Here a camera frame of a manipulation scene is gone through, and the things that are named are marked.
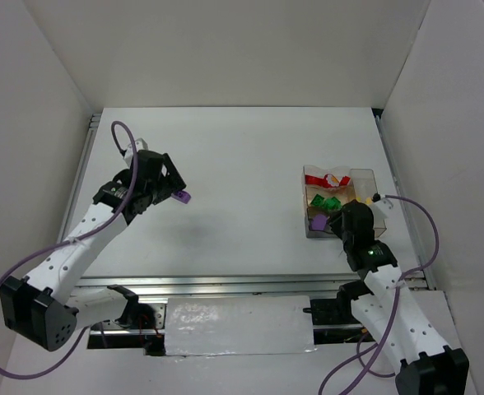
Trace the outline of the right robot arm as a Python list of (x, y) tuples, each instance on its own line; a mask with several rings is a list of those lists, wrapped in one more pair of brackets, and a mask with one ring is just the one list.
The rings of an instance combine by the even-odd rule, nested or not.
[(469, 360), (434, 328), (412, 295), (406, 278), (421, 271), (403, 271), (387, 244), (375, 236), (373, 206), (357, 200), (334, 212), (328, 225), (342, 241), (357, 281), (337, 293), (339, 313), (357, 320), (375, 343), (361, 372), (343, 389), (350, 394), (380, 355), (393, 367), (400, 394), (463, 394)]

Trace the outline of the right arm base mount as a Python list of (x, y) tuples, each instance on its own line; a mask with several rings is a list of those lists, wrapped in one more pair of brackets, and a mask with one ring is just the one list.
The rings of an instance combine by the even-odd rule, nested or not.
[(339, 287), (332, 299), (312, 299), (303, 312), (311, 317), (314, 344), (357, 343), (363, 335), (363, 325), (352, 316), (351, 302), (371, 295), (363, 281), (353, 281)]

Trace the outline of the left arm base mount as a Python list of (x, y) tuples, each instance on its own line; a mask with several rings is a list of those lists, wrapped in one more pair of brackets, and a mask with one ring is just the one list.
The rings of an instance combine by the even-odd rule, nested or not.
[(165, 356), (165, 319), (167, 301), (150, 303), (152, 313), (140, 314), (137, 321), (122, 326), (107, 320), (93, 325), (87, 349), (91, 351), (141, 351), (145, 356)]

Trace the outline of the small red lego brick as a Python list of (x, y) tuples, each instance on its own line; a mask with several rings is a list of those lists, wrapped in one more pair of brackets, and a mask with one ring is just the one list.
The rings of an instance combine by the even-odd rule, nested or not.
[(339, 185), (340, 186), (347, 186), (350, 182), (350, 178), (348, 176), (344, 176), (341, 178), (341, 180), (339, 181)]

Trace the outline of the green square lego brick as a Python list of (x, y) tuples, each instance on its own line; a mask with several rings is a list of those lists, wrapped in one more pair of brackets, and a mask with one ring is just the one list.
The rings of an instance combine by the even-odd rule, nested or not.
[(311, 201), (310, 205), (312, 207), (321, 207), (321, 208), (325, 208), (327, 203), (326, 203), (326, 198), (319, 195), (319, 194), (316, 194), (313, 198), (313, 200)]
[(336, 197), (330, 197), (326, 199), (326, 207), (324, 208), (327, 211), (335, 211), (339, 210), (342, 207), (341, 202)]

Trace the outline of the red curved lego brick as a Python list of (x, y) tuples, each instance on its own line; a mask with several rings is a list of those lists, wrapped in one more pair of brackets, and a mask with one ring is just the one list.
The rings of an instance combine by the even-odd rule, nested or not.
[(330, 188), (331, 185), (328, 183), (327, 175), (324, 177), (315, 177), (313, 175), (306, 174), (305, 175), (305, 184), (306, 185), (315, 185), (321, 188)]

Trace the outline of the purple sloped lego brick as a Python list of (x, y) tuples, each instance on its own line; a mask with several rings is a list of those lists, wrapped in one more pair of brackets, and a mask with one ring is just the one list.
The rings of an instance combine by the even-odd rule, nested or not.
[(172, 193), (171, 197), (173, 199), (177, 200), (178, 202), (183, 203), (183, 204), (188, 204), (190, 202), (191, 198), (192, 198), (191, 195), (187, 191), (184, 191), (184, 190)]

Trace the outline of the purple round flower lego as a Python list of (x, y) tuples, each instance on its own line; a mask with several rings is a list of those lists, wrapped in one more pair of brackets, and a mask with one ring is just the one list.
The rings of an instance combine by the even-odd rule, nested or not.
[(328, 222), (328, 217), (324, 214), (317, 214), (310, 222), (310, 229), (312, 231), (324, 231)]

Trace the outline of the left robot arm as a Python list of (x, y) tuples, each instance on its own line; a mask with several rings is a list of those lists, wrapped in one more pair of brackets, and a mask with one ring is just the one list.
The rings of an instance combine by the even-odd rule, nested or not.
[(21, 279), (0, 286), (4, 323), (56, 351), (78, 328), (111, 320), (130, 328), (154, 318), (153, 308), (124, 286), (111, 285), (87, 297), (73, 288), (105, 247), (146, 209), (185, 189), (168, 154), (140, 150), (138, 164), (120, 171), (93, 197), (93, 203), (66, 240)]

